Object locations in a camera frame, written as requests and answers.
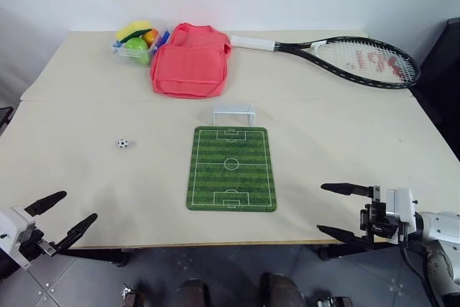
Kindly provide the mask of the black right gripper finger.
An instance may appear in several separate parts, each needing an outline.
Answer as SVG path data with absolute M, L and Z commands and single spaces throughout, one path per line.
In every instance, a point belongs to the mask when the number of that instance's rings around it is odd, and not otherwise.
M 372 197 L 371 186 L 355 185 L 351 183 L 324 183 L 321 185 L 321 189 L 344 196 L 354 194 L 358 196 Z
M 320 232 L 323 232 L 340 242 L 356 246 L 363 246 L 364 244 L 364 240 L 361 237 L 357 237 L 353 232 L 324 225 L 317 225 L 316 227 Z

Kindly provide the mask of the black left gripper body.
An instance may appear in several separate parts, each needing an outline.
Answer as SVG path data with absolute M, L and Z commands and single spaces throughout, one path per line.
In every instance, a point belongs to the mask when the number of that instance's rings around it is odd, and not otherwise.
M 37 259 L 40 255 L 47 254 L 51 257 L 58 253 L 53 243 L 47 243 L 43 239 L 44 233 L 37 227 L 34 227 L 30 238 L 22 242 L 19 247 L 19 253 L 26 259 Z

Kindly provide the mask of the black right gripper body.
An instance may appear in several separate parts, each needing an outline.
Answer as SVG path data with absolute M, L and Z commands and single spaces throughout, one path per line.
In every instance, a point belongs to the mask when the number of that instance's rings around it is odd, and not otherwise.
M 390 239 L 397 231 L 397 223 L 387 216 L 387 204 L 381 200 L 380 187 L 369 186 L 365 192 L 372 201 L 360 211 L 360 229 L 366 232 L 369 241 L 374 236 Z

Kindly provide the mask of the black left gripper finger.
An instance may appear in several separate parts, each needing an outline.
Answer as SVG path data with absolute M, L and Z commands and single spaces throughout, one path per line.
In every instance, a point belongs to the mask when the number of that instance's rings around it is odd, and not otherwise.
M 45 213 L 47 210 L 51 209 L 56 203 L 64 199 L 64 197 L 67 196 L 66 191 L 58 191 L 56 193 L 53 193 L 49 196 L 46 196 L 44 198 L 41 198 L 34 203 L 30 204 L 28 207 L 26 207 L 24 210 L 30 215 L 30 216 L 37 216 L 40 214 Z
M 93 213 L 84 220 L 71 228 L 64 239 L 54 245 L 55 250 L 66 250 L 72 247 L 89 229 L 89 227 L 97 220 L 98 214 Z

